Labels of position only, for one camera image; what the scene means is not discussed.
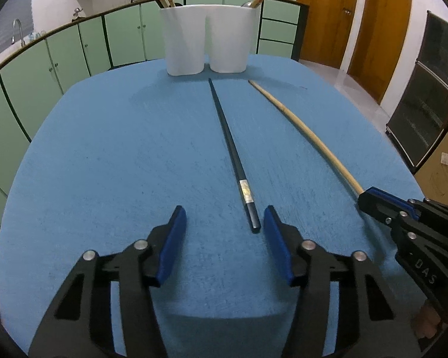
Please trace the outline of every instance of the metal screw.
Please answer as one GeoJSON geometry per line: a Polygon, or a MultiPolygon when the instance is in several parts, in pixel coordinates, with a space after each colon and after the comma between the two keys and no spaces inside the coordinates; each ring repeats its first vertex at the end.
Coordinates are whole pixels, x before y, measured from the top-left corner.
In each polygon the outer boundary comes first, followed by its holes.
{"type": "Polygon", "coordinates": [[[354,258],[357,261],[365,261],[367,259],[367,255],[364,251],[358,250],[354,253],[354,258]]]}
{"type": "Polygon", "coordinates": [[[145,250],[148,247],[148,241],[146,240],[137,240],[134,243],[134,247],[136,250],[145,250]]]}
{"type": "Polygon", "coordinates": [[[85,261],[91,261],[94,257],[96,257],[96,252],[94,250],[87,250],[83,253],[83,259],[85,261]]]}
{"type": "Polygon", "coordinates": [[[302,248],[305,250],[314,250],[317,247],[317,244],[312,240],[305,240],[302,243],[302,248]]]}

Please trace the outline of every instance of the black rack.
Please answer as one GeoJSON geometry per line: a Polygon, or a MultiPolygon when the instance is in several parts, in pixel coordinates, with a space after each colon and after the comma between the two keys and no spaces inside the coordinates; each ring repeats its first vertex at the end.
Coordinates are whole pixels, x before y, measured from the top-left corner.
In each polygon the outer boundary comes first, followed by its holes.
{"type": "Polygon", "coordinates": [[[448,131],[448,22],[428,11],[413,74],[386,133],[415,174],[448,131]]]}

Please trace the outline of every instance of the blue gripper pad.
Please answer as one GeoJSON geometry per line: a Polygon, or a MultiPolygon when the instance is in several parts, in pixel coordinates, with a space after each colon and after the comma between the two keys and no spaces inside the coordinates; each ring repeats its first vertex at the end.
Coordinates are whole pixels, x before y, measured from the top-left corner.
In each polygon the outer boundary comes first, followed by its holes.
{"type": "Polygon", "coordinates": [[[264,234],[269,243],[277,270],[287,284],[293,286],[296,276],[292,270],[292,253],[280,231],[279,226],[281,224],[282,222],[275,209],[268,206],[264,211],[264,234]]]}
{"type": "Polygon", "coordinates": [[[168,222],[171,228],[159,253],[159,267],[156,273],[156,280],[159,284],[163,284],[171,275],[174,261],[186,232],[186,224],[186,210],[182,206],[177,206],[168,222]]]}
{"type": "Polygon", "coordinates": [[[370,187],[366,192],[368,192],[369,194],[374,195],[376,197],[379,197],[381,199],[385,199],[389,203],[397,206],[400,210],[408,212],[414,220],[416,220],[416,221],[419,220],[419,216],[417,215],[415,209],[407,201],[400,199],[399,197],[396,197],[395,195],[389,194],[388,192],[377,189],[376,187],[370,187]]]}

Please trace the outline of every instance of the white label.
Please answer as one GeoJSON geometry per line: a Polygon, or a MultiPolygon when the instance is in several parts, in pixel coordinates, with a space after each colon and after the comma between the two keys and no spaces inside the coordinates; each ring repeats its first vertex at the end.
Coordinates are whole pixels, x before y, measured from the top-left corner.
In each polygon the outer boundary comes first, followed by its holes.
{"type": "Polygon", "coordinates": [[[441,153],[441,163],[448,166],[448,153],[441,153]]]}
{"type": "Polygon", "coordinates": [[[247,180],[239,180],[239,183],[241,184],[242,196],[244,197],[244,201],[246,203],[252,203],[254,200],[252,199],[249,183],[247,182],[247,180]]]}

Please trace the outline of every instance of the wall-mounted tap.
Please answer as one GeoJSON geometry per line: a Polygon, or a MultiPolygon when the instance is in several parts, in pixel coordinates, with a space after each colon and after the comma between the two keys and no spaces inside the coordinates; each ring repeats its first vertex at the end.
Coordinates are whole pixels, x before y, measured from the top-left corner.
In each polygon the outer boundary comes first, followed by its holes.
{"type": "Polygon", "coordinates": [[[15,44],[15,23],[18,23],[18,29],[20,31],[20,41],[22,43],[22,47],[25,47],[25,40],[23,40],[22,23],[20,22],[19,19],[13,20],[12,44],[15,44]]]}

